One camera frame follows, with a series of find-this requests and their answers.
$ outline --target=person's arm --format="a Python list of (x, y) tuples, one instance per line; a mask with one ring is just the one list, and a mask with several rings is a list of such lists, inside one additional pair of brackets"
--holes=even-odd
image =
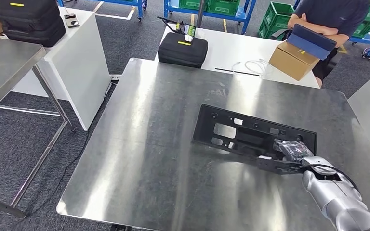
[(345, 42), (347, 42), (350, 39), (350, 37), (345, 34), (326, 35), (326, 37), (337, 42), (337, 45), (335, 45), (335, 47), (342, 46)]
[(335, 47), (340, 47), (345, 42), (349, 40), (354, 31), (361, 25), (361, 23), (367, 17), (369, 12), (370, 5), (367, 1), (360, 3), (357, 11), (338, 28), (337, 35), (327, 36), (329, 39), (332, 39), (337, 42)]
[(329, 27), (326, 27), (326, 26), (309, 23), (307, 21), (305, 13), (302, 14), (301, 18), (299, 18), (299, 16), (297, 16), (296, 14), (293, 14), (290, 17), (290, 20), (289, 20), (289, 23), (288, 23), (289, 29), (292, 29), (294, 27), (294, 25), (296, 25), (296, 24), (307, 27), (308, 29), (310, 29), (310, 30), (312, 30), (316, 33), (319, 33), (319, 34), (323, 34), (323, 35), (336, 35), (337, 32), (338, 32), (338, 29), (336, 29), (336, 28), (329, 28)]

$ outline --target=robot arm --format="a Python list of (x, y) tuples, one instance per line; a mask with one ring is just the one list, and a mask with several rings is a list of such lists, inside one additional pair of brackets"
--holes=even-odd
[[(330, 162), (318, 156), (305, 157), (301, 162), (332, 167)], [(370, 212), (353, 185), (333, 169), (311, 168), (303, 173), (303, 186), (335, 228), (338, 231), (370, 231)], [(336, 178), (325, 180), (326, 176)]]
[(303, 186), (337, 231), (370, 231), (370, 212), (350, 179), (324, 158), (313, 156), (301, 142), (276, 140), (275, 145), (288, 161), (259, 156), (259, 169), (277, 174), (302, 173)]

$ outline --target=black plastic bracket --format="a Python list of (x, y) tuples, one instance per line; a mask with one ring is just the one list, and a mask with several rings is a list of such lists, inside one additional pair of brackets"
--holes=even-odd
[(316, 155), (317, 133), (202, 104), (193, 140), (233, 153), (281, 160), (274, 139), (301, 141)]

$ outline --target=black hard case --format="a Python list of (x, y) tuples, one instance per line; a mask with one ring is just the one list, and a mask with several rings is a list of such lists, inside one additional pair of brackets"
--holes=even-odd
[(0, 0), (2, 27), (23, 32), (44, 31), (60, 18), (55, 0)]
[(63, 20), (59, 18), (51, 27), (43, 31), (22, 32), (17, 30), (3, 29), (10, 40), (41, 44), (44, 47), (54, 46), (66, 33)]
[(168, 33), (158, 48), (158, 59), (162, 63), (201, 68), (208, 52), (208, 42), (193, 38), (185, 40), (184, 35)]

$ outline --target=stainless steel table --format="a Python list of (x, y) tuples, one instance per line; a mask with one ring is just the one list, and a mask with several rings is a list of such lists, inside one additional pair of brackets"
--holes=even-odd
[(48, 94), (49, 98), (53, 102), (57, 112), (49, 112), (43, 110), (27, 109), (27, 108), (15, 108), (0, 105), (0, 108), (8, 110), (23, 111), (28, 113), (45, 114), (53, 116), (61, 116), (63, 118), (63, 123), (60, 128), (55, 133), (54, 137), (50, 141), (46, 150), (43, 152), (39, 161), (36, 163), (32, 172), (29, 174), (27, 180), (20, 188), (19, 192), (13, 199), (10, 205), (0, 202), (0, 210), (6, 213), (15, 215), (17, 217), (23, 218), (26, 216), (26, 212), (21, 211), (16, 208), (19, 201), (22, 199), (25, 191), (29, 187), (29, 184), (35, 177), (36, 173), (43, 164), (45, 158), (49, 154), (50, 150), (56, 143), (57, 138), (66, 126), (69, 126), (71, 130), (74, 130), (67, 118), (67, 115), (60, 106), (58, 100), (56, 99), (53, 91), (47, 83), (46, 78), (36, 66), (37, 62), (46, 54), (45, 49), (41, 45), (11, 41), (7, 39), (0, 39), (0, 101), (14, 88), (14, 86), (23, 78), (23, 76), (32, 69), (42, 87)]
[(191, 142), (201, 104), (318, 133), (370, 209), (370, 143), (342, 93), (131, 59), (57, 205), (162, 231), (326, 231), (301, 181)]

